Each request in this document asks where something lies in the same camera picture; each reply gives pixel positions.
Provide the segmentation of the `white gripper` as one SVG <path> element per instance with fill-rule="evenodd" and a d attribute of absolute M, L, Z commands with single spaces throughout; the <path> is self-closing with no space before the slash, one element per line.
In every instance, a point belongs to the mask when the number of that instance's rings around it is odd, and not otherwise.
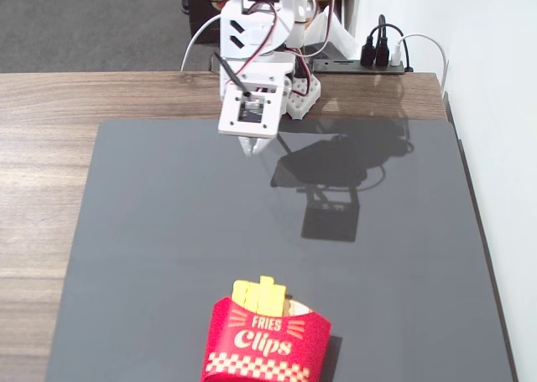
<path fill-rule="evenodd" d="M 279 63 L 252 62 L 243 71 L 240 61 L 229 62 L 218 56 L 221 68 L 221 120 L 280 120 L 285 111 L 288 74 L 292 61 Z M 262 153 L 269 139 L 238 136 L 246 156 Z"/>

